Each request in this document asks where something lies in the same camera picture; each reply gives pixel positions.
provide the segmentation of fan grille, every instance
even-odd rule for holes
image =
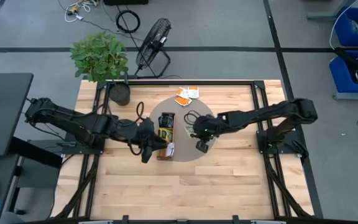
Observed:
[[[167,37],[169,30],[171,29],[171,23],[168,19],[159,19],[153,27],[150,29],[142,46],[139,49],[139,53],[136,57],[136,64],[140,69],[147,68],[150,65],[159,50],[163,46],[160,43],[163,37]]]

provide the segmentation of gray circular platform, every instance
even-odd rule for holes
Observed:
[[[168,98],[159,103],[151,112],[150,119],[154,122],[154,129],[158,132],[158,117],[162,113],[175,113],[175,124],[173,133],[173,142],[175,143],[175,151],[173,153],[173,161],[188,162],[200,158],[204,155],[203,152],[196,149],[196,143],[199,139],[190,138],[186,132],[186,127],[189,126],[183,119],[184,115],[190,110],[195,110],[201,115],[212,114],[212,111],[200,100],[193,100],[188,106],[181,106],[175,102],[175,98]],[[211,150],[215,139],[210,140],[207,145]]]

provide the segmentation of gray floor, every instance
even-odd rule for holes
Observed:
[[[61,0],[64,6],[74,0]],[[307,21],[307,11],[330,10],[339,1],[270,0],[282,47],[329,47],[332,21]],[[273,47],[272,36],[260,0],[150,0],[146,6],[129,6],[142,25],[136,37],[143,38],[160,17],[169,18],[172,30],[166,46]],[[115,7],[107,7],[113,16]],[[116,30],[103,9],[82,14],[86,20]],[[99,32],[83,22],[66,23],[57,1],[6,0],[0,11],[0,47],[70,47],[76,40]],[[119,37],[126,46],[134,44]],[[333,44],[338,45],[334,34]],[[281,79],[275,53],[265,52],[169,52],[172,63],[165,75],[183,78]],[[0,72],[32,72],[29,97],[49,97],[74,108],[80,80],[68,53],[0,53]],[[284,54],[295,97],[312,99],[319,114],[313,125],[304,126],[319,199],[325,218],[358,220],[358,102],[334,101],[335,92],[327,53]],[[130,73],[136,69],[135,53],[129,53]],[[153,69],[165,59],[157,57]],[[20,120],[16,136],[22,139],[53,139]],[[23,191],[18,206],[29,214],[27,221],[45,218],[32,207],[50,208],[51,189],[34,197]]]

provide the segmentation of blue bin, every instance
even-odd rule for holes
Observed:
[[[358,50],[348,50],[346,53],[354,58],[358,58]],[[338,93],[358,93],[358,84],[353,82],[346,62],[342,58],[336,57],[329,64],[329,68],[333,74]]]
[[[352,27],[351,20],[358,21],[358,8],[348,9],[337,21],[335,31],[343,46],[358,46],[358,33]]]

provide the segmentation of wooden tabletop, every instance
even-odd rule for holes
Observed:
[[[270,105],[285,99],[280,80],[265,80],[265,86]],[[174,96],[178,87],[134,85],[127,106],[118,106],[114,102],[109,105],[120,119],[135,120],[138,102],[144,102],[144,114],[148,116],[161,101]],[[254,109],[249,86],[199,87],[199,100],[214,114]],[[96,84],[82,81],[75,109],[90,112],[95,91]],[[278,124],[281,120],[275,119],[273,123]],[[107,140],[100,158],[91,218],[120,220],[123,215],[129,215],[131,220],[229,220],[232,215],[239,215],[240,219],[273,218],[256,130],[257,125],[251,124],[237,133],[222,135],[207,154],[191,162],[158,161],[154,154],[149,163],[143,164],[139,156],[131,154],[126,144]],[[52,215],[61,211],[74,194],[82,158],[74,156],[62,167]],[[282,154],[280,158],[287,188],[303,209],[313,214],[300,159],[294,154]],[[86,190],[83,195],[82,211],[87,193]],[[276,193],[283,215],[278,189]]]

